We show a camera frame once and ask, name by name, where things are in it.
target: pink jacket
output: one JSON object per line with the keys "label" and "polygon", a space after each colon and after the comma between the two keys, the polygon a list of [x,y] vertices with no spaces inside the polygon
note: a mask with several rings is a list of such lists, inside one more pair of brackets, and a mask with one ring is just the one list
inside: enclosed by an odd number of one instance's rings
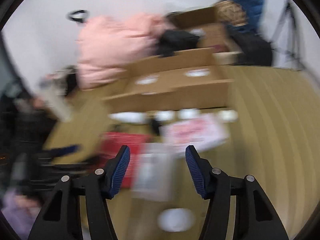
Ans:
{"label": "pink jacket", "polygon": [[140,13],[125,22],[98,16],[80,32],[78,84],[91,89],[116,80],[121,65],[151,56],[166,24],[163,17]]}

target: white sticker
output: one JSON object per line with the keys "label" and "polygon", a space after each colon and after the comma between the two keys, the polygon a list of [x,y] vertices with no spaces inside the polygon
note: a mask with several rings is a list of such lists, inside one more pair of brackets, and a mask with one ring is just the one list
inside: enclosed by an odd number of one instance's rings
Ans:
{"label": "white sticker", "polygon": [[137,85],[148,85],[156,82],[158,80],[159,75],[150,75],[145,78],[139,79],[136,81]]}
{"label": "white sticker", "polygon": [[210,70],[208,68],[190,70],[185,73],[187,77],[203,77],[209,75]]}

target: open cardboard box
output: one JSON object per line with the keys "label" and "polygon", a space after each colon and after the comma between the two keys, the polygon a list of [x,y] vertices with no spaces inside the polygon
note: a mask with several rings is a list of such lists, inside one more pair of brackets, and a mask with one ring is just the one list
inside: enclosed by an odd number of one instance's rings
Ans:
{"label": "open cardboard box", "polygon": [[104,98],[111,113],[225,107],[228,79],[211,48],[147,57],[125,66],[120,89]]}
{"label": "open cardboard box", "polygon": [[220,65],[232,65],[240,47],[227,37],[226,30],[218,20],[218,9],[215,6],[192,11],[178,12],[170,16],[170,21],[179,29],[191,31],[202,29],[205,36],[199,41],[199,48],[212,48]]}

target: black strap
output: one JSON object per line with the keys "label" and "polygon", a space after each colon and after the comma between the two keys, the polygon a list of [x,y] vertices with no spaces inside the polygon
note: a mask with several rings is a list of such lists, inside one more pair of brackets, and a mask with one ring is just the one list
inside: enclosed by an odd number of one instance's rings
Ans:
{"label": "black strap", "polygon": [[74,21],[77,23],[85,23],[87,17],[89,16],[89,12],[87,10],[77,10],[68,13],[67,17],[70,21]]}

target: white ball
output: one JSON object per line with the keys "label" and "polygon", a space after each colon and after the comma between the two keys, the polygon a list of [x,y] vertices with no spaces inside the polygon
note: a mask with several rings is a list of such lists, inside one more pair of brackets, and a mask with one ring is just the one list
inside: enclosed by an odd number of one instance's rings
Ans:
{"label": "white ball", "polygon": [[223,122],[235,122],[238,119],[238,113],[235,110],[223,110],[218,112],[218,117]]}
{"label": "white ball", "polygon": [[174,119],[174,111],[158,111],[155,119],[159,122],[170,121]]}
{"label": "white ball", "polygon": [[113,120],[123,123],[146,124],[148,123],[147,114],[140,112],[122,112],[116,114],[109,114]]}
{"label": "white ball", "polygon": [[195,221],[191,210],[173,208],[164,210],[158,216],[159,227],[167,232],[182,232],[190,229]]}
{"label": "white ball", "polygon": [[181,109],[178,112],[178,117],[179,119],[194,119],[199,117],[201,114],[201,111],[196,108],[191,108],[191,109]]}

